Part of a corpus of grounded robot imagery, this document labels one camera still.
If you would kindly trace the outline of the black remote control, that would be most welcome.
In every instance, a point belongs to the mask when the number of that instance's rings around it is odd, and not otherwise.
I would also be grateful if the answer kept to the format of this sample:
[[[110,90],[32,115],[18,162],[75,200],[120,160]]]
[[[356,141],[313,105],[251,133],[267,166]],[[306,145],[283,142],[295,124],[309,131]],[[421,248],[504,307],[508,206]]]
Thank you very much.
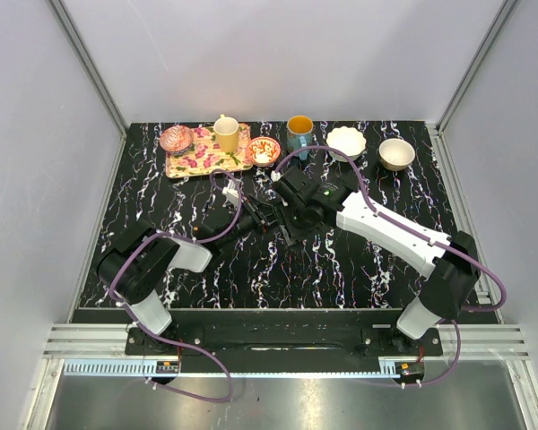
[[[278,227],[281,231],[285,244],[289,248],[293,249],[302,247],[305,240],[305,235],[302,230],[299,230],[298,228],[290,226],[286,223],[280,223]]]

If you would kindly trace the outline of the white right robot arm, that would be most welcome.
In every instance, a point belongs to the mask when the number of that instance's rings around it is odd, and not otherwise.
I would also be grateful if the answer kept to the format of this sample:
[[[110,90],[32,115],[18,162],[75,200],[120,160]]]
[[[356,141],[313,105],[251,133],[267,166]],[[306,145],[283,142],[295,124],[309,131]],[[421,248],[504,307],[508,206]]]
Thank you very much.
[[[334,227],[363,237],[412,266],[426,279],[389,334],[394,351],[409,355],[439,321],[454,320],[471,295],[481,271],[460,257],[478,259],[473,238],[425,228],[379,204],[367,202],[352,172],[330,182],[311,179],[299,168],[271,174],[284,200],[283,217],[292,238],[318,227]]]

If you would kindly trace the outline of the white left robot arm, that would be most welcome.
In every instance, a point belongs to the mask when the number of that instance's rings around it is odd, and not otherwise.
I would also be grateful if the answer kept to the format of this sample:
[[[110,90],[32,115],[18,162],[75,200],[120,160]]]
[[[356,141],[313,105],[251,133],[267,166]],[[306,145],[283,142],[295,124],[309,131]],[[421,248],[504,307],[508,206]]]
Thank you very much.
[[[169,353],[176,344],[173,319],[156,291],[167,271],[203,273],[216,264],[228,246],[251,231],[260,234],[278,223],[278,200],[262,202],[248,195],[237,218],[226,210],[211,210],[203,224],[194,227],[198,240],[213,241],[199,245],[178,238],[160,236],[148,244],[131,263],[128,258],[150,237],[158,233],[150,223],[138,220],[118,235],[94,263],[98,279],[108,288],[114,279],[113,296],[131,311],[134,320],[147,328],[145,344],[157,354]]]

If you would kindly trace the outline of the orange patterned bowl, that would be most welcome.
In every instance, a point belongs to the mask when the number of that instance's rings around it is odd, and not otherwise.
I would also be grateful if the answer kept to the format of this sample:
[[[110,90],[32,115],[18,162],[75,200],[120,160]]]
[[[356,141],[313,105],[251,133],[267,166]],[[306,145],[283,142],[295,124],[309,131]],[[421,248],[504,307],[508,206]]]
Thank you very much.
[[[259,167],[270,167],[281,156],[281,145],[275,139],[260,136],[246,147],[246,160]]]

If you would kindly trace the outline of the blue mug orange inside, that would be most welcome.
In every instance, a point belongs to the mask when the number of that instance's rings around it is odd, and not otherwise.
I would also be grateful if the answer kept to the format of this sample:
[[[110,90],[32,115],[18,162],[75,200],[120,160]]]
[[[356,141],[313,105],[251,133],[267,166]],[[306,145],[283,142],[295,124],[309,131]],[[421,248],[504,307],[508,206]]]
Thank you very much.
[[[287,123],[287,151],[299,151],[296,156],[305,161],[308,158],[307,147],[313,141],[313,122],[306,116],[294,116]]]

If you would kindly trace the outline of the white scalloped bowl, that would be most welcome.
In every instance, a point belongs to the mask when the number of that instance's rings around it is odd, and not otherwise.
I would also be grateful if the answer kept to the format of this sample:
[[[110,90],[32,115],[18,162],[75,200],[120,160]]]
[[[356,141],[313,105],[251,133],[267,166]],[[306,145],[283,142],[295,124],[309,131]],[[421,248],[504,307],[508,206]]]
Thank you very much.
[[[367,140],[362,132],[353,127],[334,128],[326,137],[326,145],[344,153],[349,159],[357,160],[366,150]]]

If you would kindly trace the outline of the floral rectangular tray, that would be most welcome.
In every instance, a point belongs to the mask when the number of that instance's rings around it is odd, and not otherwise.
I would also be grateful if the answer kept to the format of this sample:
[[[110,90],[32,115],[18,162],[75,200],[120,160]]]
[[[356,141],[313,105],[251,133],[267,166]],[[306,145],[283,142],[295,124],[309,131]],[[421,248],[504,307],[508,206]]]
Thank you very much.
[[[246,157],[246,147],[250,142],[250,127],[239,124],[239,144],[233,153],[221,150],[216,141],[212,126],[192,128],[194,140],[190,150],[175,156],[167,153],[165,157],[165,176],[178,179],[188,176],[207,176],[216,168],[239,172],[252,168]]]

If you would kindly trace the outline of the yellow mug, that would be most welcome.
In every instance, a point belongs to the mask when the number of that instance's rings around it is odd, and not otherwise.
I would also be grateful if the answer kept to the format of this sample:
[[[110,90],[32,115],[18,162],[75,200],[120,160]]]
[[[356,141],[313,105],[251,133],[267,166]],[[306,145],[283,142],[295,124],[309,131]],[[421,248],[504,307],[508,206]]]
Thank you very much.
[[[239,145],[239,122],[230,116],[220,115],[213,125],[216,141],[225,153],[233,153]]]

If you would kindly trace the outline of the cream floral bowl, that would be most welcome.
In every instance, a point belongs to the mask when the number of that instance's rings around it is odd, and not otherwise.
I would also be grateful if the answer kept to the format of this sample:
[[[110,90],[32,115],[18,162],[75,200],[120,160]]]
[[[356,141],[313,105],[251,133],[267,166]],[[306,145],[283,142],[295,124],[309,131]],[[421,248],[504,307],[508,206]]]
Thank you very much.
[[[386,139],[380,143],[378,155],[383,167],[398,172],[409,167],[416,158],[416,151],[405,140],[398,138]]]

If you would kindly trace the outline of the pink patterned bowl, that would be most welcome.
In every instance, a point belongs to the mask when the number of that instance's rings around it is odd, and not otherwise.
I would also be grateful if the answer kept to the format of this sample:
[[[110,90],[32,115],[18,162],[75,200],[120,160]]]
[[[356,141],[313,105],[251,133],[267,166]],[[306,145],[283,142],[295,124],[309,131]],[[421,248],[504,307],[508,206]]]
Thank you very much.
[[[160,146],[173,156],[180,156],[191,150],[193,131],[185,125],[174,125],[163,131],[159,140]]]

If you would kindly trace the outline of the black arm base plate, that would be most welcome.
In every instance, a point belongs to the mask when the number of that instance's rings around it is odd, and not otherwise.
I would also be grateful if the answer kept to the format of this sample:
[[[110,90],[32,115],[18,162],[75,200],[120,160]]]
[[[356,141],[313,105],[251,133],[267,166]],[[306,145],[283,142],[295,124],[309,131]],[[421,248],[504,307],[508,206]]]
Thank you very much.
[[[256,326],[174,324],[163,338],[210,352],[239,350],[340,350],[364,357],[440,357],[438,331],[412,340],[390,324],[372,326],[326,324],[261,324]]]

